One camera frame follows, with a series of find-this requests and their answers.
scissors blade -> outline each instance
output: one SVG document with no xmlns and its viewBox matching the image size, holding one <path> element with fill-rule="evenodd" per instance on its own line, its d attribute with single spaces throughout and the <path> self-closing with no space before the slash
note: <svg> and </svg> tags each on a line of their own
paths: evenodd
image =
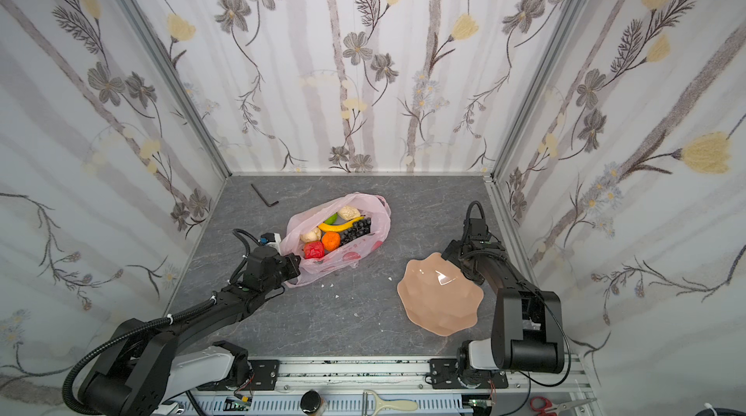
<svg viewBox="0 0 746 416">
<path fill-rule="evenodd" d="M 558 403 L 552 406 L 551 408 L 544 409 L 544 411 L 547 413 L 559 413 L 561 411 L 565 411 L 567 409 L 573 409 L 578 406 L 587 405 L 588 403 L 595 402 L 595 401 L 596 401 L 595 398 L 586 398 L 585 400 L 574 400 L 574 401 L 569 401 L 566 403 Z"/>
</svg>

peeler handle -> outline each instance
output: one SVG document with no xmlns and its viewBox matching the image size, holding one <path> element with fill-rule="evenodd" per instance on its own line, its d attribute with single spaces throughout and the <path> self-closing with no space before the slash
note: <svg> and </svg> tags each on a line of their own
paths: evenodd
<svg viewBox="0 0 746 416">
<path fill-rule="evenodd" d="M 395 409 L 397 411 L 416 411 L 417 402 L 411 400 L 385 400 L 380 409 L 376 407 L 376 412 L 383 409 Z"/>
</svg>

black lid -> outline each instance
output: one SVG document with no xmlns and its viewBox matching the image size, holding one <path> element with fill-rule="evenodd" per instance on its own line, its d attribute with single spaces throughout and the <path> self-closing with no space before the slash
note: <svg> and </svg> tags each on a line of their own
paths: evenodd
<svg viewBox="0 0 746 416">
<path fill-rule="evenodd" d="M 306 414 L 313 414 L 319 411 L 322 405 L 322 396 L 315 390 L 309 390 L 301 398 L 301 411 Z"/>
</svg>

wallpaper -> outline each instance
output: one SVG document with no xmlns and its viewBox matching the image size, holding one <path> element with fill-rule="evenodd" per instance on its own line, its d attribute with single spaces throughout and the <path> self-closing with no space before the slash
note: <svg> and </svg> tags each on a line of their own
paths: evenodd
<svg viewBox="0 0 746 416">
<path fill-rule="evenodd" d="M 0 407 L 160 317 L 223 179 L 114 0 L 0 0 Z"/>
<path fill-rule="evenodd" d="M 235 172 L 492 169 L 565 0 L 137 0 Z"/>
<path fill-rule="evenodd" d="M 604 414 L 744 410 L 746 0 L 589 0 L 499 175 Z"/>
</svg>

beige plate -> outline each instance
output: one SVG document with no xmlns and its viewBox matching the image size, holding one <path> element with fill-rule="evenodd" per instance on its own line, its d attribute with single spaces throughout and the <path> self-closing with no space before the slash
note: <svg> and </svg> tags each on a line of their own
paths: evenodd
<svg viewBox="0 0 746 416">
<path fill-rule="evenodd" d="M 484 292 L 461 270 L 432 253 L 406 264 L 404 278 L 396 287 L 406 317 L 423 329 L 447 337 L 477 323 L 477 308 Z"/>
</svg>

